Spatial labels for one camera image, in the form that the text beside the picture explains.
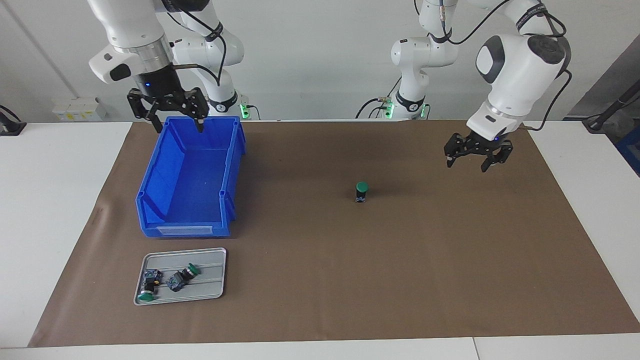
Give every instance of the metal tray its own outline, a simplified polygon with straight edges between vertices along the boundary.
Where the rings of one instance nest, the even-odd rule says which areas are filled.
[[[186,268],[189,263],[197,266],[202,273],[189,281],[189,284],[180,291],[171,291],[164,282],[175,272]],[[226,264],[227,250],[221,247],[147,254],[142,261],[133,302],[136,305],[144,306],[167,304],[169,302],[217,299],[222,296],[225,287]],[[142,277],[147,269],[162,271],[163,281],[156,286],[155,300],[145,302],[138,300],[138,294],[142,289]]]

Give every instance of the electrical outlet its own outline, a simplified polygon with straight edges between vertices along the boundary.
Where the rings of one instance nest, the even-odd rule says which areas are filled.
[[[80,97],[78,99],[57,99],[57,104],[52,112],[62,122],[70,121],[103,121],[107,112],[104,107],[93,97]]]

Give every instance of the green button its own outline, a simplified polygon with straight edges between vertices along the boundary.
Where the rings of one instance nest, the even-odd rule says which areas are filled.
[[[154,296],[153,294],[150,293],[142,293],[140,295],[138,295],[138,300],[140,301],[153,301]]]
[[[369,184],[365,183],[364,181],[360,181],[356,185],[356,190],[358,190],[361,193],[368,192],[369,191]]]
[[[200,275],[200,271],[198,270],[198,268],[192,264],[189,263],[189,270],[194,274],[194,275]]]

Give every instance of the white table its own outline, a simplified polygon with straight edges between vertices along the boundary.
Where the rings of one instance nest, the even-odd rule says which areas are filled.
[[[640,359],[640,334],[22,349],[130,126],[30,124],[17,138],[0,138],[0,265],[15,274],[28,262],[39,275],[37,284],[0,292],[0,347],[7,348],[0,359]],[[551,122],[532,136],[640,318],[640,179],[605,136],[582,124]]]

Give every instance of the white wall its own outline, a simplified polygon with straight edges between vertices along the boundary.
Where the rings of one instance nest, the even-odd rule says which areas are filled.
[[[552,119],[559,120],[640,33],[640,2],[546,3],[568,26],[573,47],[574,82],[552,113]],[[37,54],[37,47],[28,44],[28,35],[10,20],[3,5],[71,89]],[[219,0],[216,10],[246,48],[244,62],[229,68],[236,87],[260,107],[265,119],[355,116],[364,101],[386,95],[399,76],[390,61],[391,45],[400,38],[424,35],[410,0]],[[454,38],[466,35],[485,13],[461,1]],[[166,16],[160,19],[169,39],[185,34]],[[68,97],[72,92],[99,97],[110,120],[133,119],[125,100],[133,81],[105,85],[87,65],[107,40],[85,0],[0,0],[0,31],[0,102],[27,120],[54,120],[49,114],[51,97]],[[487,38],[500,32],[514,33],[515,28],[498,15],[463,45],[455,65],[429,70],[427,102],[433,105],[433,118],[465,119],[477,110],[490,87],[475,70],[475,55]],[[536,105],[531,120],[540,119],[561,83]],[[184,74],[185,88],[197,84],[195,77]]]

